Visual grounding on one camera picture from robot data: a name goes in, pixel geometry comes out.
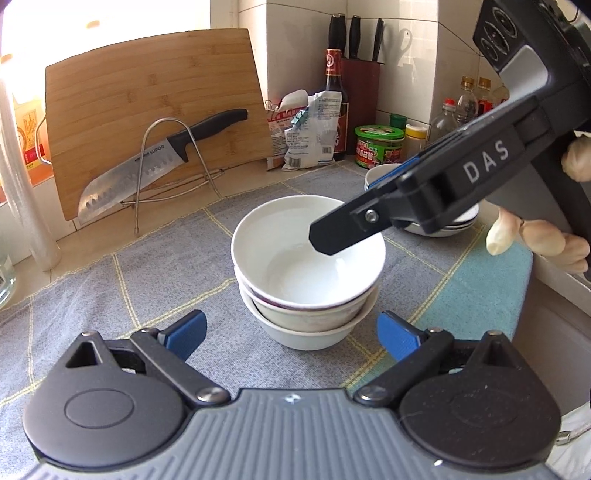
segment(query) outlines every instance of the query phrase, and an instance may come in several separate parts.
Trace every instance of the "green lid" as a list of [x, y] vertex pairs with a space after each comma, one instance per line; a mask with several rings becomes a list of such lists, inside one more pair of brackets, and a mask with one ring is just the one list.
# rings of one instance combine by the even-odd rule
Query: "green lid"
[[364, 125], [355, 129], [355, 134], [370, 140], [402, 140], [404, 131], [388, 125]]
[[408, 121], [408, 118], [406, 118], [404, 115], [398, 115], [397, 113], [390, 114], [390, 126], [391, 127], [396, 127], [401, 130], [404, 130], [404, 128], [406, 127], [407, 121]]

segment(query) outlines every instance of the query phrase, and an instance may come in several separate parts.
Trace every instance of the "plaid cloth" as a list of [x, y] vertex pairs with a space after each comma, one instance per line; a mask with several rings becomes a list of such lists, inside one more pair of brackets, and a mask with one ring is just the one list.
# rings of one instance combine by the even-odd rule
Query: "plaid cloth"
[[34, 464], [22, 409], [83, 330], [126, 338], [203, 310], [207, 339], [188, 363], [233, 394], [240, 387], [357, 389], [393, 364], [375, 331], [375, 319], [386, 309], [421, 329], [441, 326], [459, 338], [478, 339], [492, 328], [512, 336], [532, 255], [520, 245], [500, 257], [488, 255], [485, 228], [478, 224], [450, 238], [384, 232], [387, 259], [378, 302], [336, 346], [294, 351], [263, 332], [243, 305], [233, 273], [230, 240], [238, 222], [281, 196], [348, 200], [362, 191], [365, 173], [343, 163], [217, 201], [1, 311], [0, 476], [18, 477]]

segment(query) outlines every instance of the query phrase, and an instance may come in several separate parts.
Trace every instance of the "brown glass bottle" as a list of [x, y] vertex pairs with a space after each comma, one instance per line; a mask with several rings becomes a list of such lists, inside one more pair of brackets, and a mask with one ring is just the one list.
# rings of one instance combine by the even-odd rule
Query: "brown glass bottle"
[[326, 50], [326, 90], [341, 92], [340, 117], [335, 142], [335, 160], [342, 160], [347, 150], [347, 128], [349, 126], [349, 97], [341, 80], [341, 55], [338, 48]]

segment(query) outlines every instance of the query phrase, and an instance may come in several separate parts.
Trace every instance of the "blue gripper pad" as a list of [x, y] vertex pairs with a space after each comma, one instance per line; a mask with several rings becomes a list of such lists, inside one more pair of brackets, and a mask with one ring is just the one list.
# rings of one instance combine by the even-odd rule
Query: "blue gripper pad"
[[205, 340], [207, 318], [201, 310], [192, 310], [170, 327], [158, 333], [158, 341], [185, 361]]
[[419, 348], [427, 339], [427, 334], [395, 313], [387, 311], [378, 317], [378, 339], [388, 353], [399, 362]]

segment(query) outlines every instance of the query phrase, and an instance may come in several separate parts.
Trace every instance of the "yellow grid lines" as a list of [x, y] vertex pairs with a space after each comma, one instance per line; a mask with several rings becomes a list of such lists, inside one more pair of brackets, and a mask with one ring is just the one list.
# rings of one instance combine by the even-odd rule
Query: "yellow grid lines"
[[129, 291], [127, 290], [127, 285], [125, 284], [125, 279], [123, 278], [123, 271], [121, 270], [121, 265], [119, 265], [117, 253], [111, 254], [111, 257], [113, 258], [113, 263], [115, 264], [115, 271], [117, 272], [117, 278], [119, 280], [121, 296], [123, 297], [123, 301], [125, 303], [125, 307], [127, 308], [127, 312], [129, 313], [129, 318], [131, 319], [131, 322], [134, 324], [134, 326], [138, 329], [141, 327], [141, 324], [134, 310], [134, 306], [131, 304], [131, 298], [129, 296]]
[[306, 192], [302, 192], [299, 189], [296, 189], [295, 187], [292, 187], [291, 185], [289, 185], [287, 182], [281, 180], [279, 183], [281, 183], [284, 187], [289, 188], [290, 190], [293, 190], [296, 193], [299, 193], [300, 195], [308, 195]]
[[350, 334], [347, 335], [347, 341], [351, 345], [353, 345], [353, 347], [359, 353], [361, 353], [361, 355], [363, 355], [367, 359], [371, 358], [371, 352], [369, 350], [367, 350], [361, 343], [359, 343], [359, 341], [355, 337], [353, 337], [353, 334], [352, 333], [350, 333]]
[[204, 207], [203, 211], [205, 212], [205, 215], [207, 215], [207, 217], [213, 222], [215, 223], [218, 227], [220, 227], [222, 229], [222, 231], [229, 236], [230, 238], [232, 238], [233, 233], [228, 230], [224, 224], [222, 222], [220, 222], [216, 216], [209, 210], [209, 208]]
[[132, 333], [134, 333], [136, 330], [139, 330], [140, 328], [152, 327], [154, 325], [157, 325], [160, 322], [163, 322], [165, 320], [168, 320], [169, 318], [171, 318], [174, 315], [182, 312], [183, 310], [187, 310], [187, 309], [189, 309], [191, 307], [194, 307], [197, 303], [201, 303], [202, 301], [205, 301], [208, 298], [211, 298], [214, 295], [216, 295], [216, 294], [224, 291], [226, 288], [228, 288], [233, 283], [236, 283], [236, 278], [235, 277], [227, 278], [222, 283], [220, 283], [217, 287], [213, 287], [211, 290], [208, 290], [208, 291], [205, 291], [205, 292], [199, 294], [195, 298], [193, 298], [193, 299], [191, 299], [189, 301], [186, 301], [182, 305], [179, 305], [178, 307], [175, 307], [175, 308], [173, 308], [173, 309], [171, 309], [171, 310], [163, 313], [162, 315], [159, 315], [158, 317], [153, 318], [152, 320], [147, 321], [146, 323], [144, 323], [143, 325], [141, 325], [137, 329], [133, 329], [133, 330], [130, 330], [130, 331], [124, 333], [123, 335], [119, 336], [118, 339], [120, 340], [120, 339], [123, 339], [123, 338], [128, 338]]
[[33, 295], [29, 299], [29, 338], [27, 340], [27, 374], [29, 386], [35, 383], [33, 378]]
[[387, 236], [384, 235], [384, 239], [390, 244], [393, 245], [394, 247], [402, 250], [404, 253], [406, 253], [409, 257], [413, 257], [416, 258], [417, 260], [419, 260], [419, 262], [421, 262], [422, 264], [428, 266], [431, 270], [436, 271], [437, 273], [439, 273], [440, 275], [446, 275], [446, 273], [441, 270], [440, 268], [437, 268], [435, 265], [432, 265], [431, 263], [429, 263], [426, 260], [423, 260], [422, 258], [416, 256], [414, 253], [412, 253], [409, 249], [407, 249], [406, 247], [400, 245], [399, 243], [396, 243], [394, 240], [392, 240], [391, 238], [388, 238]]
[[[439, 294], [443, 291], [443, 288], [447, 283], [451, 280], [451, 278], [456, 273], [457, 269], [464, 263], [466, 257], [470, 254], [472, 249], [478, 243], [482, 236], [482, 232], [484, 231], [484, 227], [481, 227], [479, 232], [475, 235], [474, 239], [470, 244], [466, 247], [460, 257], [456, 260], [456, 262], [452, 265], [449, 269], [447, 274], [439, 281], [439, 283], [435, 286], [433, 291], [430, 295], [425, 299], [425, 301], [415, 310], [415, 312], [410, 316], [407, 320], [410, 324], [415, 324], [421, 318], [421, 316], [427, 311], [427, 309], [431, 306], [433, 301], [439, 296]], [[341, 387], [350, 387], [358, 382], [364, 375], [366, 375], [375, 365], [377, 365], [384, 357], [386, 356], [386, 350], [381, 347], [377, 352], [375, 352], [365, 363], [359, 367], [354, 373], [352, 373], [349, 378], [345, 379], [344, 382], [341, 383]]]

